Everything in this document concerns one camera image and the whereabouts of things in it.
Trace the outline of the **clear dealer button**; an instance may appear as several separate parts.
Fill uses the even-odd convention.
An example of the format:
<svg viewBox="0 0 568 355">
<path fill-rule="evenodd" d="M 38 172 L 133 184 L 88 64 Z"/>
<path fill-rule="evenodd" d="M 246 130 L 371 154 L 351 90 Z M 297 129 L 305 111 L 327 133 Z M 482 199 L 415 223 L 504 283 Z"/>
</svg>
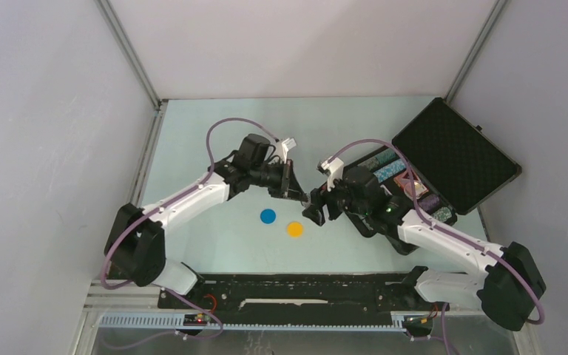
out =
<svg viewBox="0 0 568 355">
<path fill-rule="evenodd" d="M 405 191 L 410 196 L 415 196 L 416 198 L 419 198 L 421 195 L 427 192 L 427 188 L 419 181 L 414 181 L 412 183 L 409 183 L 408 187 L 405 187 Z"/>
</svg>

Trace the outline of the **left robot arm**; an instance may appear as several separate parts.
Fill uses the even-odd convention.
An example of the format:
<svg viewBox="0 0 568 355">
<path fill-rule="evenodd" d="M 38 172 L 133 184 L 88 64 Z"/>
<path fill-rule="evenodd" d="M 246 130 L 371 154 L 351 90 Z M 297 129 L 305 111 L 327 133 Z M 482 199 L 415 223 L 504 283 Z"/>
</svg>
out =
<svg viewBox="0 0 568 355">
<path fill-rule="evenodd" d="M 139 287 L 156 284 L 175 291 L 187 308 L 204 298 L 200 275 L 187 264 L 169 260 L 165 235 L 213 206 L 225 203 L 252 186 L 265 188 L 272 198 L 307 201 L 294 175 L 288 153 L 297 145 L 293 138 L 271 143 L 249 134 L 229 156 L 213 163 L 196 183 L 158 204 L 119 208 L 104 254 L 107 261 Z"/>
</svg>

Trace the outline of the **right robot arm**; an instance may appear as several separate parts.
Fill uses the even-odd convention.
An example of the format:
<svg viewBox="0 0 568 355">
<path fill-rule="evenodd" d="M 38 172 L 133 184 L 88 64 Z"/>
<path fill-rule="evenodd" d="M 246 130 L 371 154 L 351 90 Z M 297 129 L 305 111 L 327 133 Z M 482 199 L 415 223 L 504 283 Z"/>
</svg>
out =
<svg viewBox="0 0 568 355">
<path fill-rule="evenodd" d="M 481 310 L 509 331 L 544 322 L 540 299 L 547 287 L 530 250 L 520 243 L 501 246 L 442 223 L 407 198 L 387 193 L 376 175 L 361 166 L 313 189 L 302 212 L 318 226 L 341 214 L 363 236 L 387 237 L 400 254 L 421 248 L 459 266 L 459 272 L 451 273 L 415 267 L 409 274 L 412 282 L 400 290 L 408 308 L 419 309 L 427 302 L 453 303 Z"/>
</svg>

